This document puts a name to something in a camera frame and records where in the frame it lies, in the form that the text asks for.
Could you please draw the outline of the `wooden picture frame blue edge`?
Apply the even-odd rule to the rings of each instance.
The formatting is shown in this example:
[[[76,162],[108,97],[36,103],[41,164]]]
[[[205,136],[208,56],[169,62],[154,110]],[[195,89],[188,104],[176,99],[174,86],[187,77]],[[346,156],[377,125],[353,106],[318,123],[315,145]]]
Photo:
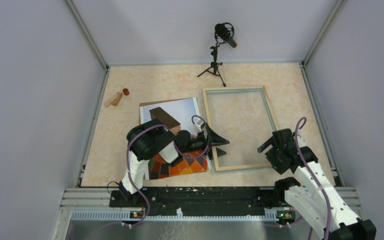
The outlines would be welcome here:
[[[230,141],[230,144],[212,147],[215,170],[271,167],[265,156],[266,151],[257,151],[279,128],[266,88],[204,88],[202,96],[207,123],[214,132]],[[213,158],[215,148],[227,154]]]

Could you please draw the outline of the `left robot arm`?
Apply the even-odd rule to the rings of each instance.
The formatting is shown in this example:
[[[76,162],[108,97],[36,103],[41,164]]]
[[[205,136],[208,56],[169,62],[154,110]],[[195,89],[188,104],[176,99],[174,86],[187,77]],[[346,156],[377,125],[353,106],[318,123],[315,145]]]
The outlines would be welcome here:
[[[121,200],[129,207],[140,202],[149,161],[159,157],[168,167],[176,167],[186,159],[203,159],[212,154],[212,147],[228,145],[230,141],[215,133],[205,122],[193,136],[187,130],[173,133],[155,119],[134,127],[127,134],[127,169],[119,183]]]

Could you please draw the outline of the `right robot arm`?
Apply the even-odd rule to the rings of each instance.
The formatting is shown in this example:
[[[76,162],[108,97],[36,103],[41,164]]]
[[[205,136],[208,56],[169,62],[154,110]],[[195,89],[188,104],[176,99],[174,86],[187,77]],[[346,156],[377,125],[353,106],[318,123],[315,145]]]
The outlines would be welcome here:
[[[318,158],[308,146],[297,146],[299,137],[291,129],[272,132],[257,151],[264,152],[279,174],[292,176],[277,180],[273,200],[292,206],[321,240],[373,240],[374,223],[363,220],[342,198],[326,177]]]

